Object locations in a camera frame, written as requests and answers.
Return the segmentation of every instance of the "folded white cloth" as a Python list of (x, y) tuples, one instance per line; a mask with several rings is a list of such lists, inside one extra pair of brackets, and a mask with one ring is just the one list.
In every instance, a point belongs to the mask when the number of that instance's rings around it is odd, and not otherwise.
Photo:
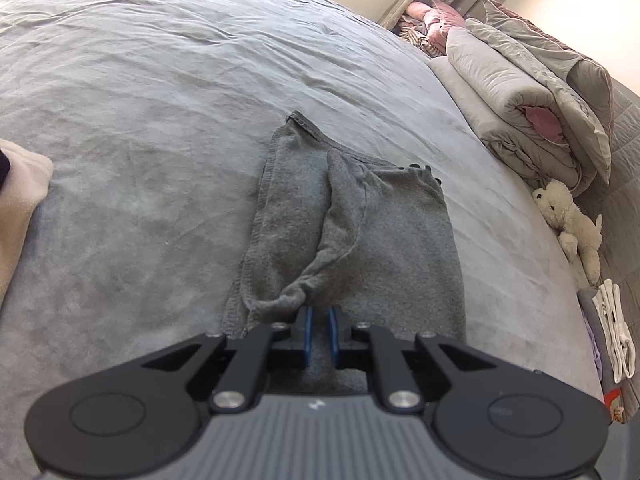
[(620, 304), (620, 287), (604, 280), (593, 298), (607, 342), (607, 353), (613, 366), (613, 380), (619, 383), (636, 372), (636, 346), (625, 322)]

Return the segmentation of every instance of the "beige cloth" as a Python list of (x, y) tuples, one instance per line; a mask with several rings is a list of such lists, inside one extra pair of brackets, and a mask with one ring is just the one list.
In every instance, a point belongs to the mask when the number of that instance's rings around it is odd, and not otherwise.
[(0, 189), (1, 303), (20, 259), (31, 215), (47, 195), (53, 163), (8, 140), (0, 139), (0, 149), (11, 163)]

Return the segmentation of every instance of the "stuffed animal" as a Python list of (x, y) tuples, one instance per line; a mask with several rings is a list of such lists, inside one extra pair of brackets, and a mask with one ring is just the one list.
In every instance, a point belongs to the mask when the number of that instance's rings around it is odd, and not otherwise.
[(600, 279), (598, 248), (602, 243), (602, 215), (598, 215), (594, 224), (574, 204), (568, 187), (558, 180), (552, 180), (546, 189), (535, 190), (533, 200), (546, 223), (560, 230), (558, 242), (567, 259), (572, 261), (580, 253), (587, 280), (590, 285), (596, 285)]

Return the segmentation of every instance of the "metal screw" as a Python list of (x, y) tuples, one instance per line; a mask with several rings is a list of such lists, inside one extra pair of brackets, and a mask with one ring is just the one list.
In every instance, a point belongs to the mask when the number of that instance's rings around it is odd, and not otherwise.
[(240, 392), (218, 392), (213, 403), (219, 408), (239, 408), (244, 404), (244, 395)]
[(394, 408), (414, 408), (420, 404), (420, 395), (406, 390), (393, 392), (388, 399)]

